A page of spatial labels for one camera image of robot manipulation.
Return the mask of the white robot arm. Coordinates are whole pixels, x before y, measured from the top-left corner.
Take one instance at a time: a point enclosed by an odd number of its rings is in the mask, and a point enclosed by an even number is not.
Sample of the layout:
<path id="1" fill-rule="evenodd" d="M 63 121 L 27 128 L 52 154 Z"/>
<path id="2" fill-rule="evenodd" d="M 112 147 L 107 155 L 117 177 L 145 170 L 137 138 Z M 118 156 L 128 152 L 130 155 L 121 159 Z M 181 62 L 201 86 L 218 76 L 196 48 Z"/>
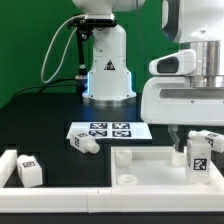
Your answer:
<path id="1" fill-rule="evenodd" d="M 126 32 L 115 11 L 134 0 L 73 0 L 93 28 L 93 62 L 83 98 L 100 105 L 134 99 Z M 162 0 L 161 28 L 180 48 L 149 64 L 141 118 L 148 124 L 224 126 L 224 0 Z"/>

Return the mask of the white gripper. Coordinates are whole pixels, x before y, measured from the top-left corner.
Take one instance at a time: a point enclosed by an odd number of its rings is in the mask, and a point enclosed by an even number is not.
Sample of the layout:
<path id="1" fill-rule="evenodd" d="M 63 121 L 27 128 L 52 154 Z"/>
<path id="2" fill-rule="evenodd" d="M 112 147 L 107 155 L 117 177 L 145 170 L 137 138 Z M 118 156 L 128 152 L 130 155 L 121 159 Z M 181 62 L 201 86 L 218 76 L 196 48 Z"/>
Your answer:
<path id="1" fill-rule="evenodd" d="M 176 152 L 177 125 L 224 126 L 224 89 L 191 88 L 187 77 L 154 77 L 142 93 L 141 118 L 148 124 L 166 124 Z"/>

